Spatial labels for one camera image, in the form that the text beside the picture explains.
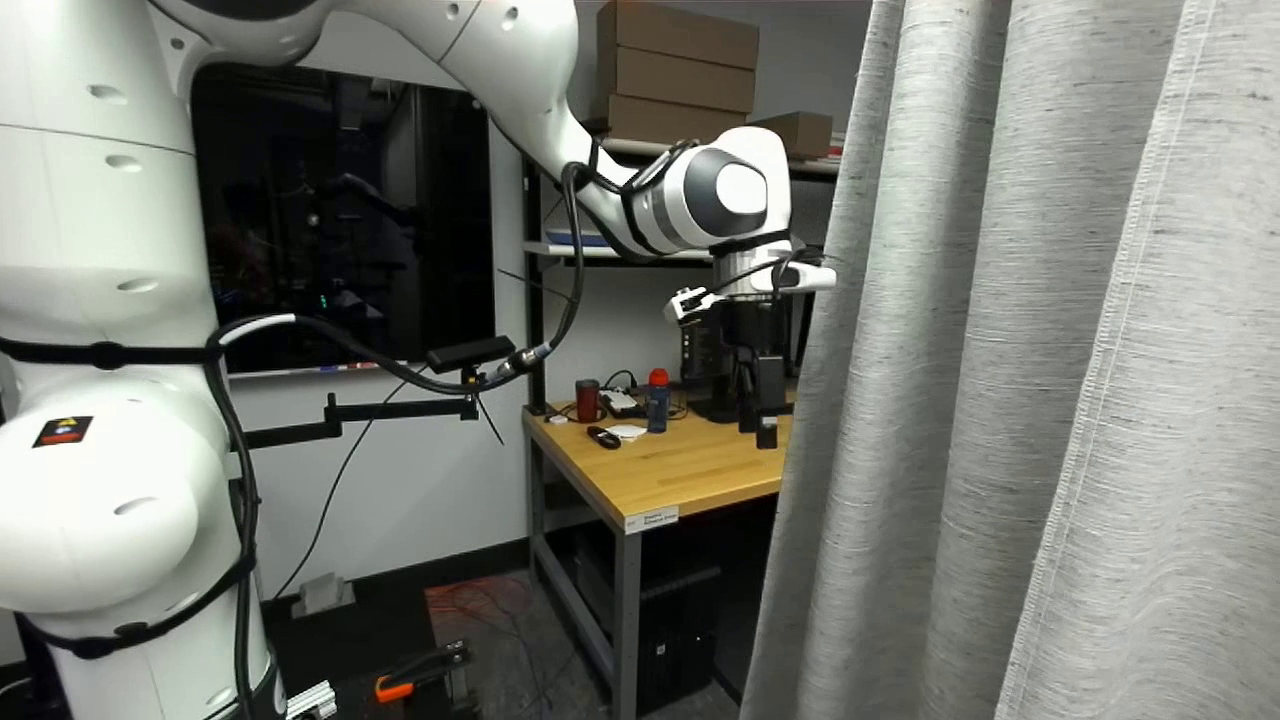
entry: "curtain fold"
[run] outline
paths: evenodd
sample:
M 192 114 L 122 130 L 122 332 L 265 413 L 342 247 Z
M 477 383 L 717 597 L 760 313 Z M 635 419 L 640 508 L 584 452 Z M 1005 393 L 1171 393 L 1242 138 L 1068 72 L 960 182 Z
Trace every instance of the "curtain fold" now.
M 1280 714 L 1278 35 L 878 0 L 749 720 Z

